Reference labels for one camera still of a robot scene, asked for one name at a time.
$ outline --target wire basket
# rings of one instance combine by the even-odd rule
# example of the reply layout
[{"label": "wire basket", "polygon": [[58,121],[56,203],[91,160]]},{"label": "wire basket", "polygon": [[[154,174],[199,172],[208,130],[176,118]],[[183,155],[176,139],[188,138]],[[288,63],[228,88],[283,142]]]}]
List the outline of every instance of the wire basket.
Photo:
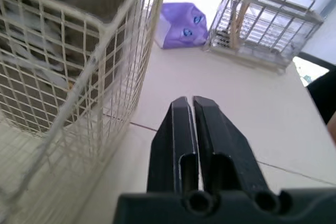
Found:
[{"label": "wire basket", "polygon": [[73,222],[138,103],[161,3],[125,0],[104,24],[56,0],[0,0],[0,223]]},{"label": "wire basket", "polygon": [[[323,24],[323,18],[311,10],[316,0],[310,1],[302,6],[289,0],[222,0],[204,50],[285,70]],[[235,46],[233,17],[237,17]]]}]

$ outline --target gray object in basket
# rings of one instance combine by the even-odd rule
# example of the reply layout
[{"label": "gray object in basket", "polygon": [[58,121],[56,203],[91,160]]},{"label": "gray object in basket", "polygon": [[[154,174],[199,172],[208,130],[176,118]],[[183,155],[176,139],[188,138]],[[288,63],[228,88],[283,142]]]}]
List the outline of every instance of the gray object in basket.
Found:
[{"label": "gray object in basket", "polygon": [[[119,6],[123,3],[124,0],[62,0],[63,2],[74,6],[78,9],[85,11],[86,13],[90,13],[93,16],[96,16],[100,20],[104,22],[112,21],[113,17],[118,11]],[[26,3],[27,6],[34,6],[34,3]],[[53,10],[45,10],[46,12],[52,13]],[[61,14],[54,12],[54,16],[61,18]],[[71,24],[76,24],[76,19],[71,16],[64,17],[64,21]],[[50,25],[52,27],[56,26],[56,30],[61,31],[62,27],[60,23],[49,21],[46,25]],[[21,34],[23,33],[22,29],[20,29],[20,24],[18,27],[13,28],[17,29]],[[2,37],[0,42],[0,47],[2,53],[13,53],[11,48],[8,47],[8,39],[5,37],[8,36],[8,30],[2,30]],[[0,87],[3,89],[2,95],[0,95],[0,105],[1,109],[4,111],[4,114],[17,126],[31,131],[32,129],[40,132],[44,132],[49,130],[51,122],[54,120],[58,113],[58,109],[62,106],[63,102],[67,98],[67,90],[71,88],[71,83],[74,83],[76,78],[81,73],[85,63],[88,61],[90,57],[90,53],[94,50],[96,44],[99,42],[99,31],[93,30],[90,36],[86,34],[86,45],[83,46],[83,31],[72,29],[70,26],[64,26],[64,34],[59,35],[59,40],[64,40],[65,42],[65,58],[57,59],[55,55],[62,55],[62,47],[48,41],[49,46],[53,48],[54,53],[49,51],[49,61],[53,64],[62,63],[64,68],[62,71],[55,71],[54,69],[49,69],[47,72],[56,72],[59,73],[60,76],[64,76],[66,81],[66,85],[68,87],[60,87],[53,83],[53,80],[42,78],[35,79],[33,76],[33,72],[35,70],[20,67],[20,71],[15,70],[16,65],[10,62],[0,62]],[[117,40],[111,40],[110,45],[107,47],[107,54],[110,53],[114,48],[117,48],[119,45],[123,43],[124,39],[124,31],[120,31],[118,33]],[[14,42],[19,43],[20,41],[17,38],[14,38]],[[37,48],[39,50],[43,50],[42,47],[36,47],[33,45],[31,41],[28,41],[23,44],[26,50],[27,45],[32,48]],[[76,51],[73,48],[83,49],[86,51]],[[113,81],[112,76],[118,71],[116,65],[120,59],[121,50],[117,51],[115,57],[110,57],[106,60],[106,76],[104,82],[104,88],[107,88],[111,82]],[[32,51],[34,57],[44,60],[42,54],[37,53],[36,51]],[[86,110],[88,110],[88,106],[92,107],[95,105],[95,100],[98,95],[98,73],[94,73],[91,77],[91,82],[88,83],[90,86],[87,88],[92,88],[90,92],[90,99],[84,99],[80,106],[79,111],[74,111],[72,116],[68,118],[65,125],[74,122],[77,120],[77,115],[81,115]]]}]

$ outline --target screw hole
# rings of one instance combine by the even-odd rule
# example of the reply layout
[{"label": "screw hole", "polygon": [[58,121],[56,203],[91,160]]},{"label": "screw hole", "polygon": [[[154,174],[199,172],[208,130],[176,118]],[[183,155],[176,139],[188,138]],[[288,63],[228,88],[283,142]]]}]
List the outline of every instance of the screw hole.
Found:
[{"label": "screw hole", "polygon": [[202,191],[194,191],[186,198],[186,208],[190,212],[199,216],[206,216],[213,210],[214,203],[212,197]]},{"label": "screw hole", "polygon": [[255,202],[264,211],[273,212],[277,209],[277,201],[271,193],[261,192],[258,193]]}]

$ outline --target table surface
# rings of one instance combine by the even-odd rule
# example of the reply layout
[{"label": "table surface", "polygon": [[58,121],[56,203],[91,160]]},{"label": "table surface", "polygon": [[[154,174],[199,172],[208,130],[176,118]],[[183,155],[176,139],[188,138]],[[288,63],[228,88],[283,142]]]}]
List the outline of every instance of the table surface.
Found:
[{"label": "table surface", "polygon": [[336,147],[294,65],[286,73],[248,68],[199,48],[153,45],[132,124],[78,223],[111,223],[122,192],[142,192],[151,140],[170,103],[213,99],[247,137],[276,193],[281,188],[336,186]]}]

